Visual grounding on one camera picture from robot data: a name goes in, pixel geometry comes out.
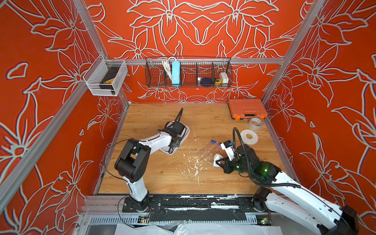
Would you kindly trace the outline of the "white wipe cloth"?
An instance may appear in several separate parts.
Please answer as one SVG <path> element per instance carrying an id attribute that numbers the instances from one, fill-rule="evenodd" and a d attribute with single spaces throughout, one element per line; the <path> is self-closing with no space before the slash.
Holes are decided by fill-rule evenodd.
<path id="1" fill-rule="evenodd" d="M 222 155 L 220 154 L 215 154 L 214 158 L 213 158 L 213 166 L 214 167 L 221 167 L 223 168 L 223 161 L 225 160 L 225 157 L 223 157 Z"/>

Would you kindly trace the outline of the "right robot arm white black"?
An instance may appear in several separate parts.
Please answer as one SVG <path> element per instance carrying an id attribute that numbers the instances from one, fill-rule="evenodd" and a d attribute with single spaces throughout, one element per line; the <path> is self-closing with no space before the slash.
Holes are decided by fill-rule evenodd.
<path id="1" fill-rule="evenodd" d="M 259 188 L 253 195 L 255 210 L 274 211 L 311 230 L 316 235 L 357 235 L 359 225 L 356 211 L 339 206 L 314 194 L 298 184 L 279 167 L 261 161 L 247 145 L 235 147 L 231 141 L 222 143 L 226 157 L 216 155 L 215 165 L 224 173 L 247 173 Z"/>

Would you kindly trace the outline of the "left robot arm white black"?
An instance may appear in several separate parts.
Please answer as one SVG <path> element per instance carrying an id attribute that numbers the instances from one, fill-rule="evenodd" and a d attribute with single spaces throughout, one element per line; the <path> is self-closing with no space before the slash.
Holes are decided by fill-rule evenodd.
<path id="1" fill-rule="evenodd" d="M 148 206 L 149 191 L 146 189 L 143 176 L 150 156 L 156 151 L 173 155 L 188 138 L 190 128 L 180 121 L 172 121 L 158 132 L 157 135 L 143 140 L 127 140 L 114 165 L 115 170 L 126 181 L 130 200 L 139 211 L 145 210 Z"/>

